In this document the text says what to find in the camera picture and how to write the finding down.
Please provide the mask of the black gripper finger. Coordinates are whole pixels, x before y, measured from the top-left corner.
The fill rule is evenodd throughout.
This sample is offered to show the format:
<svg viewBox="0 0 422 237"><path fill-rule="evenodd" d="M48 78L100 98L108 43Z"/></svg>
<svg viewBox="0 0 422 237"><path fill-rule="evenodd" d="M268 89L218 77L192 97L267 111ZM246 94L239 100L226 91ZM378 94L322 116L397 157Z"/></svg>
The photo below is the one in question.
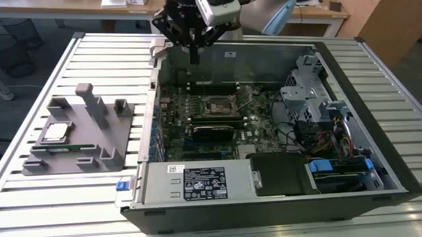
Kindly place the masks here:
<svg viewBox="0 0 422 237"><path fill-rule="evenodd" d="M214 27L199 27L195 29L195 64L200 62L202 48L211 46L222 35L230 30L232 26L231 22L223 23Z"/></svg>
<svg viewBox="0 0 422 237"><path fill-rule="evenodd" d="M168 18L162 9L152 18L152 25L158 28L167 39L176 45L186 48L190 55L190 64L195 64L195 46L191 36L191 29L180 29Z"/></svg>

